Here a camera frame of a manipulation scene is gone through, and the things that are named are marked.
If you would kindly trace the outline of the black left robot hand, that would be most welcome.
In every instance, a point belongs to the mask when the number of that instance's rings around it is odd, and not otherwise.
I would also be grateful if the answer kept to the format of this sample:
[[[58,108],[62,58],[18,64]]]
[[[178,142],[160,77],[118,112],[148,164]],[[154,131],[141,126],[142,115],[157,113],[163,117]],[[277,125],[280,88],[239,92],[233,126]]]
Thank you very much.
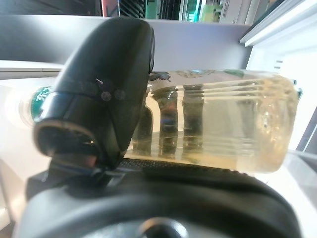
[[[16,238],[299,238],[291,205],[252,176],[283,163],[298,93],[277,74],[154,71],[155,32],[100,24],[35,118],[51,157]]]

